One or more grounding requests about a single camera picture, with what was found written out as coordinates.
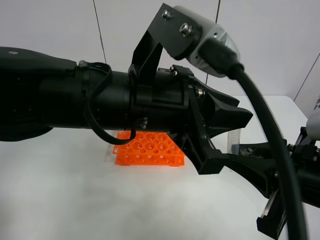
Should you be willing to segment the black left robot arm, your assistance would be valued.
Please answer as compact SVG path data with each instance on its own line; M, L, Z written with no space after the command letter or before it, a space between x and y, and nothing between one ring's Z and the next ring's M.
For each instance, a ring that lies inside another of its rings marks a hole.
M101 62L75 62L43 53L0 49L0 139L16 142L53 128L91 129L112 145L137 132L164 132L201 175L230 159L211 143L244 128L252 113L234 97L201 83L188 69L156 65L113 71Z

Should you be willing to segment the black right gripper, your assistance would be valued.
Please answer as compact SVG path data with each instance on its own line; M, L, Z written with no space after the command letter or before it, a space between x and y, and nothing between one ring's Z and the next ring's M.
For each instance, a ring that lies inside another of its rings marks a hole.
M320 148L307 133L307 128L300 128L295 144L287 145L293 161L297 188L302 203L316 208L320 207ZM264 197L271 198L263 214L256 220L257 230L268 237L279 237L288 218L285 208L281 206L275 157L268 142L246 143L239 145L237 155L221 153L222 163L246 179Z

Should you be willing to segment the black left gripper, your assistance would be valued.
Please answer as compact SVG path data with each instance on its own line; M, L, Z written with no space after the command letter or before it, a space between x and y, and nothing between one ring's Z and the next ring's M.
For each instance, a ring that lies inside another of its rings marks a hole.
M136 130L166 132L200 175L218 174L225 166L211 138L247 126L253 113L240 101L205 85L185 67L157 69L152 96L136 100L130 77L128 125ZM226 107L216 108L221 102Z

